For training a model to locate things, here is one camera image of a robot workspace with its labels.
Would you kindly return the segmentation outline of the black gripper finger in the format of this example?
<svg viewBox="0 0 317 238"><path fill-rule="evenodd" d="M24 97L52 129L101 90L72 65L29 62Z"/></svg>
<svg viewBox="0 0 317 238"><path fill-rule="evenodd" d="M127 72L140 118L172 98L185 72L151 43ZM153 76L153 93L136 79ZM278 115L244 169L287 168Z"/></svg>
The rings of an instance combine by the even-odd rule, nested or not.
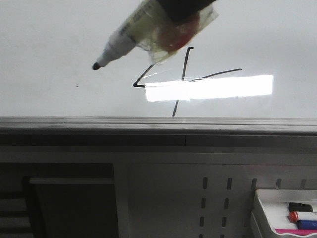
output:
<svg viewBox="0 0 317 238"><path fill-rule="evenodd" d="M158 0L173 22L180 22L212 5L213 0Z"/></svg>

